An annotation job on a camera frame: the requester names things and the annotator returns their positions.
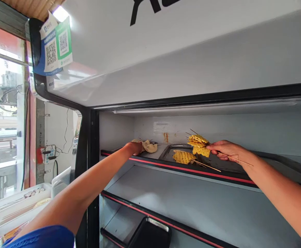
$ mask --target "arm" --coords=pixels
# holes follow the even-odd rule
[[[229,158],[217,151],[253,165],[252,167],[239,162],[249,177],[301,237],[301,185],[283,176],[257,155],[229,141],[218,141],[207,148],[221,160],[229,160]]]
[[[62,225],[76,235],[84,212],[113,176],[132,156],[140,153],[141,143],[130,142],[101,160],[60,192],[22,231],[16,240],[36,229]]]

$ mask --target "bamboo skewer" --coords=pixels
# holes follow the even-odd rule
[[[192,129],[191,129],[191,131],[194,132],[194,133],[196,133],[197,135],[199,135],[196,131],[193,131]]]
[[[221,153],[221,152],[219,152],[219,151],[217,151],[217,152],[218,152],[219,154],[222,154],[222,155],[224,155],[224,156],[227,156],[227,157],[230,158],[230,159],[233,159],[233,160],[239,161],[240,163],[244,163],[244,164],[246,164],[246,165],[249,165],[249,166],[254,167],[253,165],[248,164],[248,163],[246,163],[246,162],[244,162],[244,161],[241,161],[241,160],[236,159],[236,158],[232,158],[232,157],[230,157],[230,156],[228,156],[228,155],[226,155],[226,154],[224,154],[224,153]]]
[[[31,205],[29,205],[27,207],[24,207],[24,208],[22,208],[22,209],[20,209],[18,211],[15,211],[15,212],[13,212],[11,214],[8,214],[8,215],[4,216],[2,219],[5,220],[5,219],[8,219],[8,218],[11,218],[12,216],[19,216],[21,213],[24,213],[24,212],[27,212],[27,211],[30,211],[31,209],[33,209],[33,207],[35,205],[36,205],[36,203],[31,204]]]
[[[220,170],[218,170],[218,169],[215,169],[215,168],[213,168],[213,167],[211,167],[211,166],[209,166],[209,165],[205,165],[205,164],[203,164],[203,163],[200,163],[200,162],[198,162],[198,161],[196,161],[196,160],[193,160],[194,162],[197,162],[198,164],[200,164],[200,165],[202,165],[203,167],[209,167],[209,168],[211,168],[211,169],[214,169],[214,170],[216,170],[216,171],[219,171],[219,172],[221,172]]]

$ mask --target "ceiling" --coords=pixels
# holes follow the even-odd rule
[[[48,10],[53,12],[64,0],[2,0],[23,15],[45,21]]]

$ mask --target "white plastic container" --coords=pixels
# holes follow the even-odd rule
[[[41,212],[41,210],[43,210],[47,206],[47,204],[48,203],[45,203],[31,211],[28,211],[28,212],[20,215],[19,217],[15,218],[13,220],[10,220],[4,224],[1,224],[0,225],[0,237],[5,235],[6,233],[10,232],[11,230],[19,227],[20,225],[32,220],[34,217],[36,217],[36,215],[38,213]],[[6,209],[0,211],[0,219],[1,220],[4,216],[7,215],[7,213],[3,213],[3,212],[5,212],[5,210]]]
[[[70,184],[71,167],[64,170],[52,180],[52,199]]]
[[[34,190],[36,190],[36,189],[38,189],[38,188],[44,188],[45,191],[40,192],[40,193],[38,193],[38,194],[36,194],[36,195],[39,195],[39,194],[48,195],[47,193],[48,193],[48,192],[49,192],[49,193],[51,192],[52,186],[51,186],[51,184],[49,184],[49,183],[41,183],[41,184],[38,184],[38,185],[33,186],[33,187],[31,187],[31,188],[25,189],[25,190],[23,190],[23,191],[21,191],[21,192],[18,192],[18,193],[16,193],[16,194],[12,195],[12,196],[3,198],[3,199],[0,200],[0,208],[1,208],[2,206],[4,206],[4,205],[8,204],[8,203],[12,203],[12,202],[14,202],[14,201],[16,201],[16,200],[18,200],[18,199],[23,198],[24,195],[25,195],[26,193],[31,192],[31,191],[34,191]]]

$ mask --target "black tray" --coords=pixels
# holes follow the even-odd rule
[[[127,248],[169,248],[171,229],[150,217],[144,217]]]
[[[172,157],[174,155],[174,150],[182,150],[191,153],[193,147],[188,144],[168,145],[158,159],[175,162],[175,160]],[[261,158],[263,158],[265,161],[267,161],[270,165],[272,165],[276,170],[284,174],[286,177],[292,179],[293,181],[301,183],[300,163],[277,154],[258,152],[258,151],[252,151],[252,152],[260,156]],[[242,168],[242,166],[235,162],[220,160],[216,155],[213,154],[210,154],[209,158],[200,155],[196,155],[196,156],[197,156],[197,161],[209,165],[211,167],[214,167],[216,169],[219,169],[221,171],[247,175],[247,173]],[[194,163],[191,166],[201,166],[201,165]]]

